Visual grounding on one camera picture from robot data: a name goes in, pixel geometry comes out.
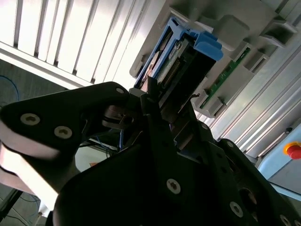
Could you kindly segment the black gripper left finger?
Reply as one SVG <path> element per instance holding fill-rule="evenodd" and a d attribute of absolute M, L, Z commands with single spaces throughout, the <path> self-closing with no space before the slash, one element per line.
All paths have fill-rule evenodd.
<path fill-rule="evenodd" d="M 139 145 L 152 155 L 158 178 L 170 175 L 175 169 L 166 165 L 178 153 L 158 95 L 155 79 L 149 80 L 146 92 L 105 82 L 3 107 L 1 181 L 30 189 L 54 209 L 63 187 L 82 173 L 75 166 L 80 144 L 110 129 L 125 132 L 126 147 L 117 154 Z"/>

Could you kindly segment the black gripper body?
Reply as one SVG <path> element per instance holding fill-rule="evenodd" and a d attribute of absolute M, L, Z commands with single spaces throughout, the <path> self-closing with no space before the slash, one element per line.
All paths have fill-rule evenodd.
<path fill-rule="evenodd" d="M 228 226 L 222 204 L 200 160 L 178 154 L 157 177 L 152 155 L 139 145 L 71 179 L 60 192 L 54 226 Z"/>

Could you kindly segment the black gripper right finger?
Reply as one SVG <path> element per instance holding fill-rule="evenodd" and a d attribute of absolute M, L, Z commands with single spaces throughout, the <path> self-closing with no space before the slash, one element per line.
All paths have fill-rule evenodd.
<path fill-rule="evenodd" d="M 298 213 L 228 139 L 215 141 L 207 125 L 188 106 L 198 150 L 213 183 L 209 209 L 223 226 L 299 226 Z"/>

